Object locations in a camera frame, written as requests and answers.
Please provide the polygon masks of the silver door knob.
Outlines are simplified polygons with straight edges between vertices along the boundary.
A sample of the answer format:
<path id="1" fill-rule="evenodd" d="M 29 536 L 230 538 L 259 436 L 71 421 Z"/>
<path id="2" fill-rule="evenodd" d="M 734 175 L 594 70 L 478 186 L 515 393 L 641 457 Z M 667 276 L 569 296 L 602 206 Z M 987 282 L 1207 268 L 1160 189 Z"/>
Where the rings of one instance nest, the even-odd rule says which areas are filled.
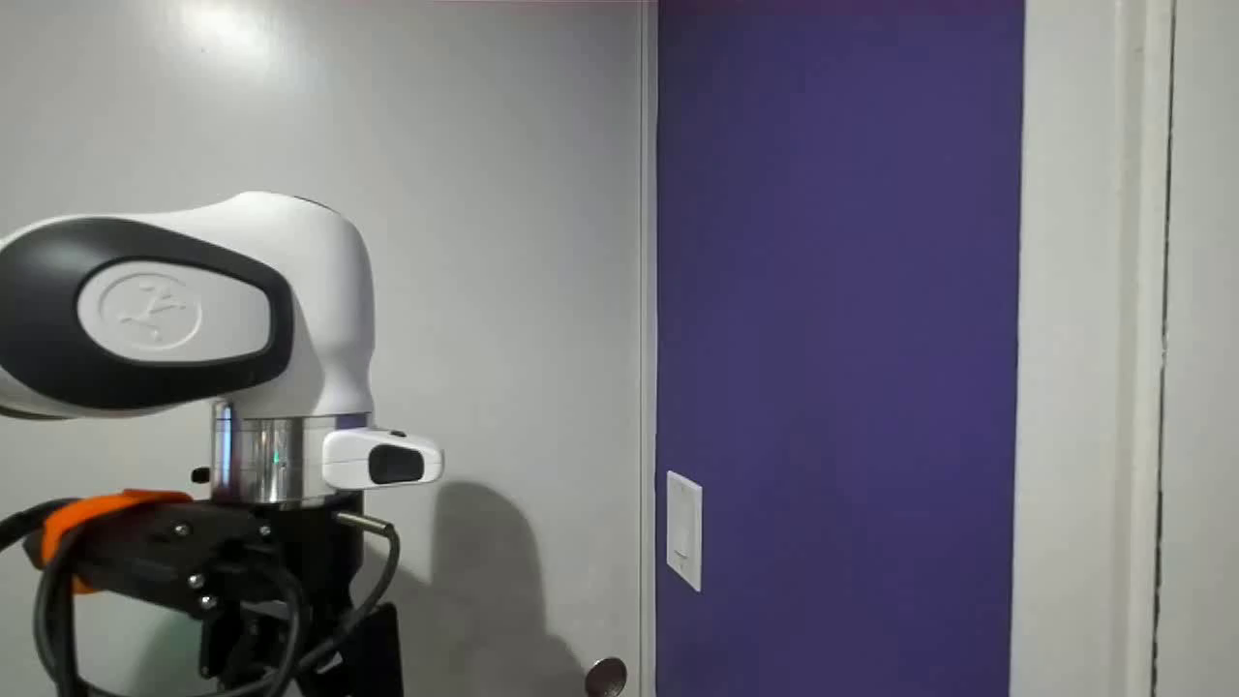
<path id="1" fill-rule="evenodd" d="M 628 683 L 628 667 L 622 657 L 601 657 L 584 675 L 586 697 L 620 697 Z"/>

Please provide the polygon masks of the white light switch plate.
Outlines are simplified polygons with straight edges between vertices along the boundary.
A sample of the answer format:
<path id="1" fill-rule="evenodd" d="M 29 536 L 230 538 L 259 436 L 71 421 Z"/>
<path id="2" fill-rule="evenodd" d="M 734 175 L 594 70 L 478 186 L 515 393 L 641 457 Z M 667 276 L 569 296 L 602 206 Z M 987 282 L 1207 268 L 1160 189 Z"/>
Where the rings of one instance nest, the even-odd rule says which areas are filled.
<path id="1" fill-rule="evenodd" d="M 665 563 L 700 592 L 704 489 L 675 470 L 667 472 L 665 489 Z"/>

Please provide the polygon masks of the white door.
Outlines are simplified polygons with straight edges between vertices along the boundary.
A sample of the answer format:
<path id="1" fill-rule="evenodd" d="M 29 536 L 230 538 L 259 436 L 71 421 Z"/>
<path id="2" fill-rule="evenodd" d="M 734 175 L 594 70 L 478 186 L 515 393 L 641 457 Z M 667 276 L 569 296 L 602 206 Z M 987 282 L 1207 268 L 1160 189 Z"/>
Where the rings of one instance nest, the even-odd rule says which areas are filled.
<path id="1" fill-rule="evenodd" d="M 1239 697 L 1239 0 L 1176 0 L 1158 697 Z"/>

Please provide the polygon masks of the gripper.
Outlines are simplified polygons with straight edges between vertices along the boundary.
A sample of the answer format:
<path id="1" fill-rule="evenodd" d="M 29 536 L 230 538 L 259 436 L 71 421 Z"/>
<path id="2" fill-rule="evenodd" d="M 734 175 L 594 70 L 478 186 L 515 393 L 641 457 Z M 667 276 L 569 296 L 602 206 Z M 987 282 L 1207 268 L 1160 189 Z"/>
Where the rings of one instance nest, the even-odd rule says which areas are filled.
<path id="1" fill-rule="evenodd" d="M 254 513 L 299 581 L 316 621 L 336 621 L 352 609 L 349 587 L 363 561 L 363 532 L 336 519 L 363 513 L 364 495 L 261 504 Z M 203 697 L 282 697 L 292 683 L 285 650 L 295 638 L 287 603 L 199 603 L 199 677 Z M 396 605 L 382 603 L 338 649 L 325 672 L 325 697 L 406 697 Z"/>

